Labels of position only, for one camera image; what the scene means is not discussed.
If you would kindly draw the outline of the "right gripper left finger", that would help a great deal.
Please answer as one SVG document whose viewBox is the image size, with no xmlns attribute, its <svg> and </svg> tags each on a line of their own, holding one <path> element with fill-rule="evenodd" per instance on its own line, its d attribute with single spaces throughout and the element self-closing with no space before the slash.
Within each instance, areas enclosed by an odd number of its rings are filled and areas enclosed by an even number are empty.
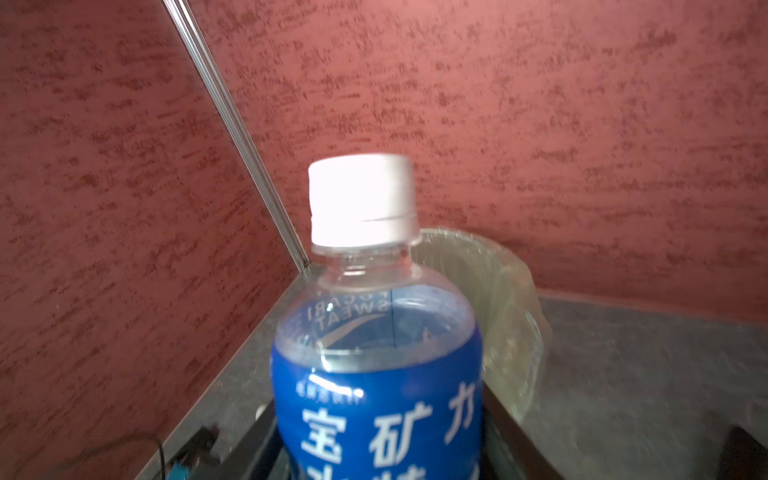
<svg viewBox="0 0 768 480">
<path fill-rule="evenodd" d="M 265 406 L 242 440 L 224 461 L 206 474 L 215 480 L 269 479 L 277 470 L 282 438 L 277 428 L 275 402 Z"/>
</svg>

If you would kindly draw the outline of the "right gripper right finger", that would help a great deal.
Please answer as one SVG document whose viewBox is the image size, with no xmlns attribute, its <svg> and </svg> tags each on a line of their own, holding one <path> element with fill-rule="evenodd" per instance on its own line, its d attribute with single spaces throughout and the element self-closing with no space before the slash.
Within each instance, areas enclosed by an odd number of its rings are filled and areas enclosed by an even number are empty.
<svg viewBox="0 0 768 480">
<path fill-rule="evenodd" d="M 486 383 L 482 400 L 481 480 L 564 479 Z"/>
</svg>

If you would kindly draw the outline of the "Pocari blue label bottle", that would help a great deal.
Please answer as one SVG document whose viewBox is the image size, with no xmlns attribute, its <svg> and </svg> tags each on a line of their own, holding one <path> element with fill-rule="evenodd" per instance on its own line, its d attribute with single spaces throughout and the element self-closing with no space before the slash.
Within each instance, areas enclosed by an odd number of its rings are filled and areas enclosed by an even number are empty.
<svg viewBox="0 0 768 480">
<path fill-rule="evenodd" d="M 475 479 L 483 340 L 459 289 L 412 258 L 411 161 L 323 159 L 308 169 L 324 269 L 280 319 L 270 367 L 294 479 Z"/>
</svg>

